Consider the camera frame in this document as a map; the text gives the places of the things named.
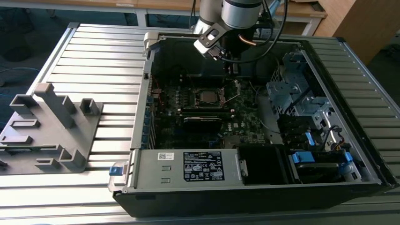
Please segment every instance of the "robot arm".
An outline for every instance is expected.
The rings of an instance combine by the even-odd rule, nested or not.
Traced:
[[[252,42],[256,28],[272,28],[270,11],[267,21],[263,21],[263,17],[259,17],[264,3],[267,4],[264,0],[202,1],[200,19],[194,33],[202,34],[195,42],[195,47],[204,57],[211,56],[215,60],[223,59],[231,63],[240,62],[228,58],[239,59],[240,54],[251,46],[258,45]]]

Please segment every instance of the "circuit board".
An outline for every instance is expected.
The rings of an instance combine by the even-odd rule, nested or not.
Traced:
[[[266,143],[250,82],[232,80],[222,88],[200,85],[170,83],[156,90],[156,149],[228,149],[240,143]],[[187,120],[200,118],[200,123],[186,126]]]

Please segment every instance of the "workbench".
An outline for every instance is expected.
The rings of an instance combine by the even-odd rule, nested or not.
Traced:
[[[0,6],[56,10],[135,13],[140,27],[148,27],[148,14],[191,15],[192,0],[0,0]],[[199,15],[200,1],[196,3]],[[283,6],[276,12],[282,21]],[[312,36],[326,12],[316,11],[310,3],[290,2],[287,22],[307,23],[302,35]]]
[[[52,83],[58,95],[72,101],[94,98],[104,103],[102,119],[83,173],[2,176],[2,224],[134,224],[234,223],[271,221],[274,224],[376,224],[399,220],[400,190],[359,198],[327,210],[203,217],[132,218],[108,191],[108,169],[127,161],[131,151],[139,86],[146,58],[143,39],[148,31],[186,33],[183,29],[72,23],[60,38],[38,83]],[[400,176],[400,109],[346,42],[332,37],[306,39],[344,95],[366,132],[380,150],[395,176]]]

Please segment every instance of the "gray plastic block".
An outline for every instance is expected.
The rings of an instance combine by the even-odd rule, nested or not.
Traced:
[[[4,136],[2,144],[31,144],[32,137],[31,136]]]
[[[0,167],[7,167],[8,164],[0,160]]]
[[[63,152],[64,148],[60,144],[56,145],[56,147],[54,148],[54,145],[43,145],[43,148],[40,148],[40,151],[47,154],[47,155],[60,155]]]
[[[70,112],[70,114],[74,114],[76,112],[76,108],[75,108],[75,104],[71,101],[70,97],[63,95],[63,96],[58,96],[59,99],[62,100],[62,104],[66,107],[67,111]]]
[[[80,110],[86,116],[100,115],[100,110],[92,98],[84,98],[80,102]]]
[[[31,95],[16,95],[10,104],[10,107],[19,115],[32,115],[31,108],[35,106],[38,106],[38,102]]]
[[[46,104],[50,107],[50,110],[58,117],[60,123],[66,128],[71,128],[75,125],[74,118],[70,115],[68,110],[66,109],[60,98],[56,96],[55,87],[51,83],[39,83],[35,89],[35,94],[43,98]]]
[[[11,123],[12,128],[39,128],[39,120],[15,120]]]
[[[86,161],[86,157],[82,155],[78,149],[74,151],[72,155],[66,149],[63,149],[59,162],[63,163],[67,168],[80,168]]]
[[[8,126],[6,126],[0,134],[0,143],[2,140],[8,143],[8,141],[12,140],[10,137],[18,137],[19,139],[8,145],[0,144],[0,159],[8,164],[7,170],[0,169],[0,176],[14,174],[82,173],[88,161],[87,158],[91,152],[100,115],[86,116],[80,109],[80,101],[74,102],[75,113],[70,114],[71,111],[67,109],[70,98],[58,96],[55,98],[58,100],[56,102],[59,102],[66,114],[74,118],[75,122],[75,126],[66,129],[59,118],[52,113],[50,105],[40,97],[35,96],[35,99],[38,100],[38,105],[30,108],[32,114],[19,115],[15,113]],[[96,106],[102,112],[103,103],[96,102]],[[26,125],[34,125],[30,123],[26,124],[26,122],[35,120],[40,122],[40,126],[26,128]],[[32,138],[31,144],[18,144],[30,142],[22,140],[22,136],[30,136]],[[64,149],[68,151],[67,156],[71,155],[71,158],[66,156],[63,158],[66,164],[60,163],[58,170],[42,170],[36,166],[36,159],[54,158],[59,161]]]
[[[35,166],[43,170],[58,170],[60,169],[60,163],[54,158],[38,158]]]

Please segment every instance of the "motherboard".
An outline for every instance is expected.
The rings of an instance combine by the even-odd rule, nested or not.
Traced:
[[[255,102],[262,93],[250,81],[188,75],[162,85],[156,78],[154,82],[156,149],[266,143]]]

